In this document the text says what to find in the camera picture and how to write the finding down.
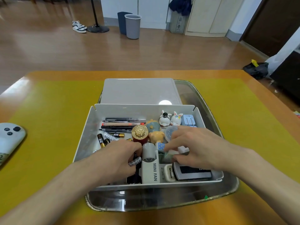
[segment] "black button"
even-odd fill
[[[21,130],[21,128],[19,126],[16,126],[15,128],[13,128],[14,131],[19,132]]]

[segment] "white controller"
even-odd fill
[[[26,136],[25,130],[16,124],[0,123],[0,166]]]

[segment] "gold embossed cap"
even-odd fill
[[[137,125],[133,127],[131,134],[134,138],[143,139],[148,136],[148,129],[144,125]]]

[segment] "white rabbit figurine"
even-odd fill
[[[162,110],[158,120],[158,123],[160,124],[161,128],[165,129],[170,125],[169,115],[171,116],[172,114],[168,114]]]
[[[177,114],[174,111],[174,115],[171,117],[170,125],[180,125],[181,124],[181,116],[183,114]]]

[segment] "person's left hand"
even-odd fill
[[[92,189],[135,174],[136,166],[128,165],[133,159],[134,152],[137,156],[142,155],[140,143],[118,140],[75,163],[78,163],[78,170]]]

